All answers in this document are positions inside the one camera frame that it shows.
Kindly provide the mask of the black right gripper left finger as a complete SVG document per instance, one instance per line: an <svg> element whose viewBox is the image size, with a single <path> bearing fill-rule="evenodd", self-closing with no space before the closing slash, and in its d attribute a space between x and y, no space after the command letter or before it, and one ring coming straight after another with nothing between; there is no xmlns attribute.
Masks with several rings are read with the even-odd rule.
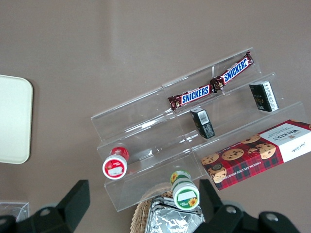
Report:
<svg viewBox="0 0 311 233"><path fill-rule="evenodd" d="M45 207L16 222L12 215L0 217L2 233L72 233L90 206L89 181L79 180L55 207Z"/></svg>

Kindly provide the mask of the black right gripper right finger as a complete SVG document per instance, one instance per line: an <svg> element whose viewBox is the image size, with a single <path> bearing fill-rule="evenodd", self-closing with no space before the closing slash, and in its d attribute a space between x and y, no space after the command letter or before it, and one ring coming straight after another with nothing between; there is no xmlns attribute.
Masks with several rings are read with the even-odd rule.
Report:
<svg viewBox="0 0 311 233"><path fill-rule="evenodd" d="M258 218L233 204L223 204L209 180L199 181L200 207L205 222L196 233L298 233L297 227L283 214L261 212Z"/></svg>

